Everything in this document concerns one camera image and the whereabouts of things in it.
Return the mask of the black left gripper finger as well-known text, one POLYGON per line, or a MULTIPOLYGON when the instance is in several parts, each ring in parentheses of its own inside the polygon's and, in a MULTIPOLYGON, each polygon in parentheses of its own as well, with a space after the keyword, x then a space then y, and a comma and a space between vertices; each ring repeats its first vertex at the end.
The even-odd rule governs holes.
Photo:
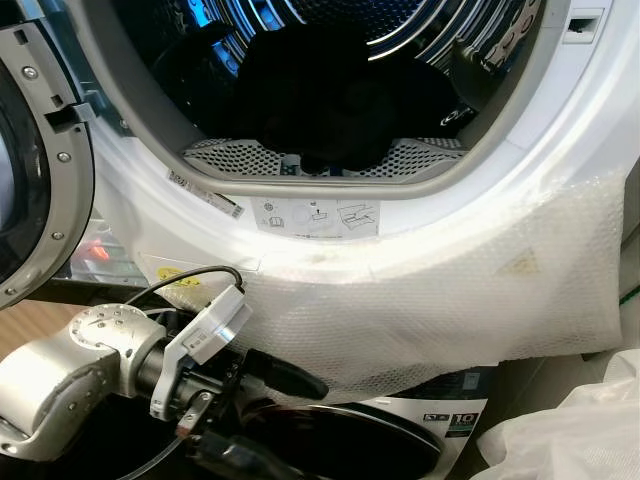
POLYGON ((193 440, 188 458, 225 480, 293 480, 287 462, 247 436, 206 431, 193 440))
POLYGON ((244 374, 261 380, 265 387, 278 390, 285 396, 321 401, 329 393, 324 380, 259 349, 248 349, 244 355, 244 374))

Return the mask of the white tumble dryer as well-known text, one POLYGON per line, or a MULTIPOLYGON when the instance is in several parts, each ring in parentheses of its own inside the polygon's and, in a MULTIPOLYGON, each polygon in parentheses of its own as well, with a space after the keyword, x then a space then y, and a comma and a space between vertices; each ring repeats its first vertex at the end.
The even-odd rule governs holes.
POLYGON ((129 260, 154 282, 160 266, 236 265, 256 271, 276 253, 312 239, 257 228, 250 200, 349 198, 381 202, 370 239, 420 230, 502 195, 628 173, 637 152, 639 0, 540 0, 521 60, 500 102, 485 110, 461 161, 434 178, 381 183, 372 178, 232 178, 187 163, 184 148, 204 133, 146 72, 113 0, 60 0, 84 74, 105 116, 95 131, 96 205, 129 260), (239 219, 170 183, 169 170, 230 198, 239 219))

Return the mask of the yellow warning sticker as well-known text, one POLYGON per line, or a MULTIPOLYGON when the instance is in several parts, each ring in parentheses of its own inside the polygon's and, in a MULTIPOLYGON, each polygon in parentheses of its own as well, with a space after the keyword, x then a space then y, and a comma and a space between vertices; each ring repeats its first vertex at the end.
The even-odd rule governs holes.
POLYGON ((155 269, 155 280, 154 284, 159 284, 165 282, 165 280, 169 280, 174 278, 174 276, 178 276, 178 280, 173 282, 173 285, 178 285, 178 287, 197 287, 197 285, 201 285, 202 282, 198 279, 198 274, 191 276, 182 276, 187 274, 188 269, 177 268, 177 266, 160 266, 160 268, 155 269))

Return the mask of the white pictogram instruction sticker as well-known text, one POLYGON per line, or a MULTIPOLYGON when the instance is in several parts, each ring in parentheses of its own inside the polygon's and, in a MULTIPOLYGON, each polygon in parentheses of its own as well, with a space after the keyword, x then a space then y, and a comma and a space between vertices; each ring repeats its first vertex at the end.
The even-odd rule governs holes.
POLYGON ((349 198, 261 198, 250 204, 257 228, 310 241, 351 241, 379 232, 381 202, 349 198))

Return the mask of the white plastic bag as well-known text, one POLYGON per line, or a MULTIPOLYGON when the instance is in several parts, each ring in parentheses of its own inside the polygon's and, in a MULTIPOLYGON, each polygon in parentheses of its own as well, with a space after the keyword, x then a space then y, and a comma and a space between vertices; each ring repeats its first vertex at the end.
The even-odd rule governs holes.
POLYGON ((625 349, 598 383, 499 422, 477 440, 488 467, 470 480, 640 480, 639 367, 639 349, 625 349))

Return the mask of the grey mesh lint filter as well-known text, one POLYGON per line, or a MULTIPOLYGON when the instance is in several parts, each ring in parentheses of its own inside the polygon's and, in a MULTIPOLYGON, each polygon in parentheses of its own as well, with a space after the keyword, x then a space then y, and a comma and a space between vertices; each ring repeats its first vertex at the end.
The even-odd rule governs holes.
MULTIPOLYGON (((372 168, 353 172, 329 166, 315 177, 372 178, 381 183, 419 175, 430 179, 447 172, 467 152, 458 140, 406 138, 394 142, 381 163, 372 168)), ((183 156, 187 163, 207 172, 232 178, 310 177, 301 169, 301 156, 271 151, 255 140, 202 140, 192 143, 183 156)))

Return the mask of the white barcode sticker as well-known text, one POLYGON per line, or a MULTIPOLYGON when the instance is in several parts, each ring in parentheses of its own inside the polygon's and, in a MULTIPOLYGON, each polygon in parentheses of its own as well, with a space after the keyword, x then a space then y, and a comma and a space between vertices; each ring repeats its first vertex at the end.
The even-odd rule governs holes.
POLYGON ((204 201, 205 204, 209 204, 210 206, 215 207, 216 210, 224 212, 224 214, 230 216, 230 218, 239 219, 243 215, 243 207, 230 200, 227 196, 198 188, 196 184, 188 182, 187 179, 180 177, 180 175, 173 172, 173 170, 169 170, 166 178, 169 179, 170 183, 174 183, 175 186, 178 186, 179 188, 184 189, 184 191, 191 193, 191 195, 200 198, 200 200, 204 201))

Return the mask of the clear bubble wrap sheet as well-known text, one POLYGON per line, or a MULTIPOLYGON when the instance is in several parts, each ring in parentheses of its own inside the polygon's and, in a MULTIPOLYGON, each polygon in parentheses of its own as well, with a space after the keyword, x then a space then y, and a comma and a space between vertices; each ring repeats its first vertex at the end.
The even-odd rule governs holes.
POLYGON ((253 315, 234 340, 365 401, 517 358, 620 346, 626 175, 374 239, 279 252, 244 276, 253 315))

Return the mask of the grey round dryer door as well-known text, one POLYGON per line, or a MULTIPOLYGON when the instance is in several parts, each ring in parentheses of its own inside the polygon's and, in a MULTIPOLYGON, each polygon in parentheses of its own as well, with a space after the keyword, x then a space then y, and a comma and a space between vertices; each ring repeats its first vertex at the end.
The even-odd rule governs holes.
POLYGON ((45 24, 0 27, 0 310, 54 278, 81 242, 92 119, 45 24))

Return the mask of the washing machine with dark door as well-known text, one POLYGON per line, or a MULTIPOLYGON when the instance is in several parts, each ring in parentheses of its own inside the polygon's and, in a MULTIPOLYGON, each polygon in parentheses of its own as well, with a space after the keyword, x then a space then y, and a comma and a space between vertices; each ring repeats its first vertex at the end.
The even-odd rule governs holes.
POLYGON ((445 480, 488 403, 495 370, 468 367, 360 402, 261 399, 241 415, 244 435, 307 480, 445 480))

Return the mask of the black clothes pile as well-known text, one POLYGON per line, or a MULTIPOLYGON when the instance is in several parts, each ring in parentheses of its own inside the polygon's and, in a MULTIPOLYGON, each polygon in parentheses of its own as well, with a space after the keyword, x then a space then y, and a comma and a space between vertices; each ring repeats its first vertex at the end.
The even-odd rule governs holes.
POLYGON ((364 33, 294 24, 256 33, 207 133, 300 156, 303 172, 365 172, 399 140, 456 136, 475 115, 412 52, 372 59, 364 33))

